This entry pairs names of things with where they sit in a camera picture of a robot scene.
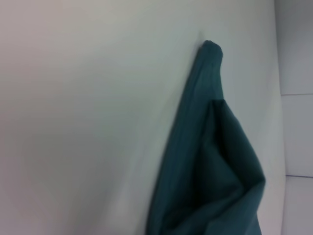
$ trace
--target white wall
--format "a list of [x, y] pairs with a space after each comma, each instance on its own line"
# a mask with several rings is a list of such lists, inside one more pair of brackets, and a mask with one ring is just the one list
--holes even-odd
[[263, 165], [279, 235], [285, 165], [272, 0], [2, 0], [0, 234], [136, 235], [203, 40]]
[[[313, 177], [313, 1], [276, 0], [287, 175]], [[283, 235], [313, 230], [313, 179], [287, 177]]]
[[287, 177], [283, 235], [311, 235], [313, 179]]

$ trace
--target green cloth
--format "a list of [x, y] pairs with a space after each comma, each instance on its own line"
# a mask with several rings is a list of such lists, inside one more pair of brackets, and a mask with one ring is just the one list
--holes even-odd
[[199, 49], [151, 202], [146, 235], [260, 235], [265, 178], [223, 98], [223, 53]]

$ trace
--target white surface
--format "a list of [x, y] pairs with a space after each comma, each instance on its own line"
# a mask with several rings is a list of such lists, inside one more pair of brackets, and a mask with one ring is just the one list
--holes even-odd
[[267, 177], [280, 235], [285, 164], [272, 0], [2, 0], [0, 234], [137, 235], [203, 40]]
[[282, 96], [288, 175], [313, 176], [313, 95]]
[[312, 0], [276, 0], [281, 94], [313, 93], [312, 12]]
[[287, 177], [282, 235], [311, 235], [313, 179]]

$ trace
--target fabric fold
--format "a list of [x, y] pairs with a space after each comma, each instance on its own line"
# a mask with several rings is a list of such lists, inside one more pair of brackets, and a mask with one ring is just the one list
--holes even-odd
[[265, 178], [223, 98], [223, 53], [198, 51], [151, 201], [146, 235], [260, 235]]

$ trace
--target teal garment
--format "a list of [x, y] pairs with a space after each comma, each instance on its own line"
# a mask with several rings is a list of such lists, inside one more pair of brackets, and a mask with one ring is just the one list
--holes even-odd
[[151, 202], [146, 235], [260, 235], [265, 178], [223, 98], [223, 53], [199, 49]]

